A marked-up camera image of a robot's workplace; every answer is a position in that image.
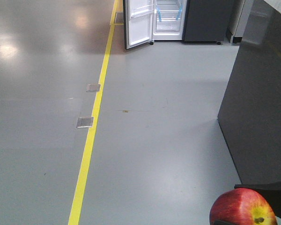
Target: yellow tape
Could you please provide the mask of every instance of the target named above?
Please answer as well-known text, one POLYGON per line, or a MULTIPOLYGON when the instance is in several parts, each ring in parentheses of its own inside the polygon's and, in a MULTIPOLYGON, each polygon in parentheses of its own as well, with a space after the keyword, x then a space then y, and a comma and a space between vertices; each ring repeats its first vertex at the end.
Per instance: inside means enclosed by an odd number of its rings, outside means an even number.
MULTIPOLYGON (((116 7, 117 7, 117 0, 115 0, 114 5, 113 5, 113 10, 112 10, 112 14, 111 14, 111 22, 114 21, 116 7)), ((79 175, 78 175, 78 180, 77 180, 77 184, 76 184, 76 190, 75 190, 75 194, 74 194, 74 198, 73 198, 73 203, 72 203, 72 208, 71 208, 68 225, 78 225, 79 224, 79 219, 80 219, 80 214, 81 214, 81 209, 82 209, 82 202, 83 202, 83 197, 84 197, 84 191, 85 191, 85 186, 86 186, 86 182, 88 179, 89 165, 91 162, 91 154, 93 151, 94 140, 95 140, 95 135, 96 135, 96 130, 97 130, 98 117, 99 117, 99 113, 100 113, 100 106, 101 106, 101 101, 102 101, 102 96, 103 96, 106 72, 107 72, 107 67, 108 67, 108 62, 109 62, 109 56, 111 53, 111 44, 112 44, 112 38, 113 38, 113 34, 114 34, 114 28, 115 28, 115 26, 111 25, 110 30, 109 30, 107 45, 106 45, 106 49, 105 49, 104 59, 103 59, 100 78, 99 78, 99 84, 101 84, 101 88, 100 88, 100 91, 96 93, 96 98, 95 98, 93 112, 92 112, 92 116, 94 117, 93 127, 89 128, 87 139, 85 142, 84 152, 83 152, 83 156, 82 156, 80 171, 79 171, 79 175)))
POLYGON ((111 21, 110 21, 109 25, 115 25, 114 21, 116 19, 117 7, 118 7, 118 0, 115 0, 113 2, 113 9, 112 9, 112 13, 111 13, 111 21))

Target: refrigerator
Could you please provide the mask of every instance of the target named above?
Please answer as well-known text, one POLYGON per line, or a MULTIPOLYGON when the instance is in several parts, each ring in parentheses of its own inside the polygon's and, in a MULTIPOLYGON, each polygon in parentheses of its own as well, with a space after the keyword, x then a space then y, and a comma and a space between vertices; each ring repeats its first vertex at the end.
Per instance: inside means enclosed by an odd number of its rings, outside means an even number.
POLYGON ((187 0, 123 0, 125 49, 182 40, 187 0))

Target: apple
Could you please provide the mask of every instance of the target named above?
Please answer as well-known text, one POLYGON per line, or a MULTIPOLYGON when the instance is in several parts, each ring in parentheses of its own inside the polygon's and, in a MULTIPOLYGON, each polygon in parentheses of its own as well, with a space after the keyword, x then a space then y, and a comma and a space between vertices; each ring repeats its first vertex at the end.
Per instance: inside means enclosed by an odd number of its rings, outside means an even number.
POLYGON ((258 192, 248 188, 237 188, 218 197, 209 214, 211 225, 215 220, 235 225, 277 225, 268 202, 258 192))

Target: epoxy floor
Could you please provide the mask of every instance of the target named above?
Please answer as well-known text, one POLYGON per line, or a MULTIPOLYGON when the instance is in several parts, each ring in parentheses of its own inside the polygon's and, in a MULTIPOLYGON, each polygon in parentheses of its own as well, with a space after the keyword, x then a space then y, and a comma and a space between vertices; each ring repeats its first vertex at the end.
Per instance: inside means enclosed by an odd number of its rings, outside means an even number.
MULTIPOLYGON (((67 224, 107 0, 0 1, 0 224, 67 224)), ((124 51, 116 26, 80 224, 208 224, 239 183, 217 124, 238 46, 124 51)))

